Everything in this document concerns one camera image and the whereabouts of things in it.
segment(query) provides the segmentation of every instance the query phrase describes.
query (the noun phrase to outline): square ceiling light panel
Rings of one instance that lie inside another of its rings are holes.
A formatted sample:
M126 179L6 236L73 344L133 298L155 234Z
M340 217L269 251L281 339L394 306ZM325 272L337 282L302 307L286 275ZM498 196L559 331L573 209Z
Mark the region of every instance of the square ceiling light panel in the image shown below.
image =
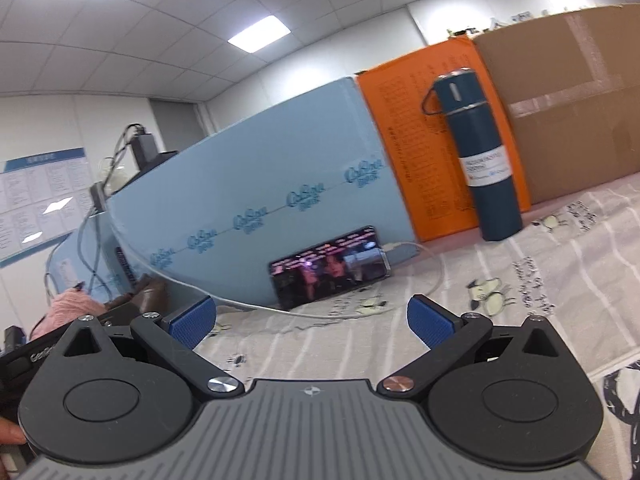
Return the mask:
M252 54L290 33L291 31L278 18L267 16L236 34L229 43Z

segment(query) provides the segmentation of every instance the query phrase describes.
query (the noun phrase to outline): dark blue thermos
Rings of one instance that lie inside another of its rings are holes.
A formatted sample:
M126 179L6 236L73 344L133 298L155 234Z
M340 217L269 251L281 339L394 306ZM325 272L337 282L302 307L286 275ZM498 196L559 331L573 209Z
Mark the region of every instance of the dark blue thermos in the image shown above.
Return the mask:
M476 71L461 68L441 75L431 91L436 92L442 105L442 111L437 113L445 115L453 133L482 238L497 242L516 234L522 229L522 216L509 156Z

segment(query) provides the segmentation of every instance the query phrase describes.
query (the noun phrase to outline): white label on bottle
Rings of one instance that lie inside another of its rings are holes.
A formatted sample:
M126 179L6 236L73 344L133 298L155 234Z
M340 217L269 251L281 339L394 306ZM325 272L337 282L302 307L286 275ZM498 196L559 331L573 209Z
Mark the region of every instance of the white label on bottle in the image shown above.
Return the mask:
M460 158L466 184L472 187L488 186L511 176L509 155L504 146L494 150Z

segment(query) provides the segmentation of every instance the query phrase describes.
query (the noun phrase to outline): phone screen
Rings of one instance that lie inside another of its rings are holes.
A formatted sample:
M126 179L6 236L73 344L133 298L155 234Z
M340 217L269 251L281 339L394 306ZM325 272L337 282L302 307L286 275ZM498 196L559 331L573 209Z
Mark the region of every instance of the phone screen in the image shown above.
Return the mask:
M282 308L322 300L380 280L389 265L373 227L364 227L269 264Z

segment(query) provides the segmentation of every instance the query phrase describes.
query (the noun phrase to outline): pink knitted item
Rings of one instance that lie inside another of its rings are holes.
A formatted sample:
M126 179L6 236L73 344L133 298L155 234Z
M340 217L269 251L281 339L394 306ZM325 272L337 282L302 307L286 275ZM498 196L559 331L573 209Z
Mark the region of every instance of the pink knitted item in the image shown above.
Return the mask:
M39 338L84 314L100 316L107 312L104 305L91 298L84 290L68 288L51 302L44 320L33 329L31 339Z

